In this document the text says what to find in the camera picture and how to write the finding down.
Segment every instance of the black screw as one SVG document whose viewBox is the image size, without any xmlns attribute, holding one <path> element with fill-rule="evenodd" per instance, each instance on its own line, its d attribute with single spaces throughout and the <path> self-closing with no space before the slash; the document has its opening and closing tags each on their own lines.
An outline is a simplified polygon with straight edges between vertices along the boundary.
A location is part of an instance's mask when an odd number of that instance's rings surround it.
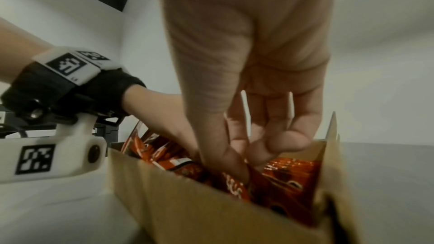
<svg viewBox="0 0 434 244">
<path fill-rule="evenodd" d="M 95 163 L 98 160 L 100 154 L 101 154 L 101 149 L 99 148 L 99 146 L 93 145 L 89 149 L 89 153 L 87 154 L 87 161 L 89 163 Z"/>
</svg>

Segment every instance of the white table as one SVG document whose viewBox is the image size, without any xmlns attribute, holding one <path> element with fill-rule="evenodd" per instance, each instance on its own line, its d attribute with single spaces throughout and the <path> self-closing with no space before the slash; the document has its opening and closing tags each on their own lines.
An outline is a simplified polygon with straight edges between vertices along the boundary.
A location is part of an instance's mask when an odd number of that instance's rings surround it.
<svg viewBox="0 0 434 244">
<path fill-rule="evenodd" d="M 342 144 L 356 218 L 367 244 L 434 243 L 434 147 Z M 0 244 L 151 243 L 105 170 L 0 186 Z"/>
</svg>

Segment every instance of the snack package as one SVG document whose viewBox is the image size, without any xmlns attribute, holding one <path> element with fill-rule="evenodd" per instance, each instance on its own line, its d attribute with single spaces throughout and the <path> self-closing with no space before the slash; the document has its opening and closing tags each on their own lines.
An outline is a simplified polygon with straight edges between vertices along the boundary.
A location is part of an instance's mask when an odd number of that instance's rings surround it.
<svg viewBox="0 0 434 244">
<path fill-rule="evenodd" d="M 139 122 L 134 127 L 122 153 L 256 203 L 306 226 L 315 225 L 311 208 L 321 162 L 278 157 L 268 162 L 262 172 L 249 167 L 250 182 L 244 185 L 226 173 L 211 174 L 200 163 L 192 161 L 183 147 L 163 136 L 148 130 L 140 138 L 141 125 Z"/>
</svg>

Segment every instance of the black cable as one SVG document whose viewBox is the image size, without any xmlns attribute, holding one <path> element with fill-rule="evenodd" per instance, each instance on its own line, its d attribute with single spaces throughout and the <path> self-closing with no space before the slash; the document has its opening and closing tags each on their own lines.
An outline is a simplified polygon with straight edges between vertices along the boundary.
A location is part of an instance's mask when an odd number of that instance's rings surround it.
<svg viewBox="0 0 434 244">
<path fill-rule="evenodd" d="M 0 123 L 0 132 L 10 132 L 7 135 L 13 134 L 13 133 L 19 133 L 19 136 L 21 138 L 28 137 L 25 130 L 21 129 L 20 127 L 14 127 L 12 125 Z"/>
</svg>

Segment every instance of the cardboard box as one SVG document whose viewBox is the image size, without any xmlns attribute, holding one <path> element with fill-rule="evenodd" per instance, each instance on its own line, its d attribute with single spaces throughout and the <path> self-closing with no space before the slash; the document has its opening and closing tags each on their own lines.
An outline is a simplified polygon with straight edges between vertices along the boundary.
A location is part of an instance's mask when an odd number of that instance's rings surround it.
<svg viewBox="0 0 434 244">
<path fill-rule="evenodd" d="M 158 244 L 220 243 L 360 243 L 351 212 L 339 152 L 336 115 L 325 140 L 299 153 L 302 160 L 322 160 L 314 199 L 316 228 L 246 203 L 142 160 L 109 152 L 109 185 Z"/>
</svg>

